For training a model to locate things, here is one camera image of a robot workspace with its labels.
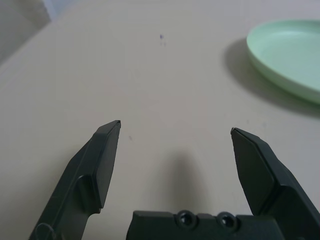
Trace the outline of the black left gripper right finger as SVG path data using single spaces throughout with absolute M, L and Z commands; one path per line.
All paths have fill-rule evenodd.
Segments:
M 271 147 L 236 127 L 230 134 L 238 178 L 252 214 L 275 220 L 286 240 L 318 240 L 319 211 Z

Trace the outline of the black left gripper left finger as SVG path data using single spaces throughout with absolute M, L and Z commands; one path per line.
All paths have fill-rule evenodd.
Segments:
M 104 208 L 113 174 L 121 121 L 100 126 L 67 164 L 31 240 L 80 240 L 91 215 Z

